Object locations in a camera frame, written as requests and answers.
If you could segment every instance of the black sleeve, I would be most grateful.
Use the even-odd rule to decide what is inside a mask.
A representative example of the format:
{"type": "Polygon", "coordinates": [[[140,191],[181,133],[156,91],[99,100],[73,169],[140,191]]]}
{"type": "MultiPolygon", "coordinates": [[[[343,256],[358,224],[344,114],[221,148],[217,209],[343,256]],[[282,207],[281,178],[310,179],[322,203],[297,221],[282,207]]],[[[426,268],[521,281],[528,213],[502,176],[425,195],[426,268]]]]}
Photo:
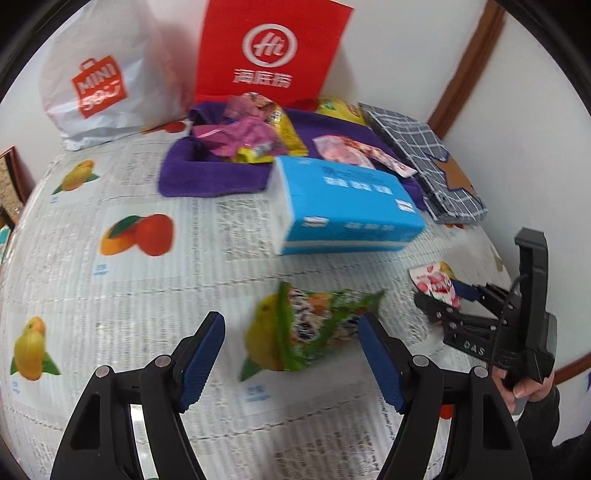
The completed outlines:
{"type": "Polygon", "coordinates": [[[578,480],[591,472],[591,424],[583,435],[552,447],[559,402],[558,389],[552,387],[545,399],[526,405],[517,424],[534,480],[578,480]]]}
{"type": "Polygon", "coordinates": [[[529,402],[517,424],[534,480],[556,479],[552,440],[558,430],[560,394],[556,386],[539,402],[529,402]]]}

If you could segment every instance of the human hand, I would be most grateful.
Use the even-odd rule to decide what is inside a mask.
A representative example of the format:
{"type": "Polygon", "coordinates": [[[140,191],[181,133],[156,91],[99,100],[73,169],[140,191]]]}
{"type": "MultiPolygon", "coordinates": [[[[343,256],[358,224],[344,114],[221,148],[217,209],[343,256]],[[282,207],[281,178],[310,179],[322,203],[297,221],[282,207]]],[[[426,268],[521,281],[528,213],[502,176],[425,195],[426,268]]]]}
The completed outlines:
{"type": "Polygon", "coordinates": [[[529,397],[529,401],[541,401],[548,396],[554,383],[554,372],[552,372],[548,378],[544,379],[544,383],[541,385],[531,378],[524,378],[513,388],[513,391],[510,391],[505,388],[502,382],[506,375],[507,372],[505,370],[492,367],[492,379],[511,413],[515,410],[516,398],[529,397]]]}

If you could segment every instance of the cable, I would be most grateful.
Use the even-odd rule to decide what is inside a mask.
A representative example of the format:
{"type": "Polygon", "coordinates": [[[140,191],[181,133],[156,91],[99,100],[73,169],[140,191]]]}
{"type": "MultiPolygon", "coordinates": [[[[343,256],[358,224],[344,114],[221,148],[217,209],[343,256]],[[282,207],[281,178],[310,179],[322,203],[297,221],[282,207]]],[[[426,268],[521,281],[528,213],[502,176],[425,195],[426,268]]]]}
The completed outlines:
{"type": "Polygon", "coordinates": [[[511,284],[511,288],[509,289],[509,293],[505,297],[505,303],[503,303],[503,308],[501,309],[501,314],[499,315],[499,322],[497,323],[497,326],[496,326],[495,340],[493,341],[493,344],[492,344],[491,361],[488,364],[488,374],[489,375],[492,374],[492,367],[494,365],[496,349],[499,344],[499,333],[501,331],[501,326],[503,325],[503,321],[505,320],[505,310],[507,309],[507,306],[509,305],[509,302],[511,301],[511,297],[515,294],[517,287],[526,278],[527,278],[527,275],[525,275],[525,274],[517,277],[513,281],[513,283],[511,284]]]}

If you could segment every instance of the blue tissue box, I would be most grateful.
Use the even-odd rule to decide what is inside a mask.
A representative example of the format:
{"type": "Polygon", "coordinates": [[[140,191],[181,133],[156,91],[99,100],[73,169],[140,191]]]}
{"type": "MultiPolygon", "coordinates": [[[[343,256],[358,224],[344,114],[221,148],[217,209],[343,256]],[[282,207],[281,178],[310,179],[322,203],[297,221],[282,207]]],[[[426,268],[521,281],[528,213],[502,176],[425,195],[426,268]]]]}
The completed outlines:
{"type": "Polygon", "coordinates": [[[397,251],[425,227],[398,179],[378,170],[276,157],[267,196],[278,255],[397,251]]]}

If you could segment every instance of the yellow snack bag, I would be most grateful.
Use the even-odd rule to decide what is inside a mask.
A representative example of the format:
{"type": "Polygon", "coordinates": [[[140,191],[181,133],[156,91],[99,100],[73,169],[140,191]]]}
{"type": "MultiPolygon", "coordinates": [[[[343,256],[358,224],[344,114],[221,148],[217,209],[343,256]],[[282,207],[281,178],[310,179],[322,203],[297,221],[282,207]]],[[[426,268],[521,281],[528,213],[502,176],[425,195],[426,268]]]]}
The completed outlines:
{"type": "Polygon", "coordinates": [[[279,105],[275,105],[267,119],[267,123],[273,127],[279,138],[287,147],[288,155],[292,157],[307,157],[308,149],[296,132],[291,120],[279,105]]]}
{"type": "Polygon", "coordinates": [[[341,120],[347,120],[348,122],[366,127],[365,120],[358,106],[331,96],[318,98],[316,113],[331,116],[332,118],[340,118],[341,120]]]}

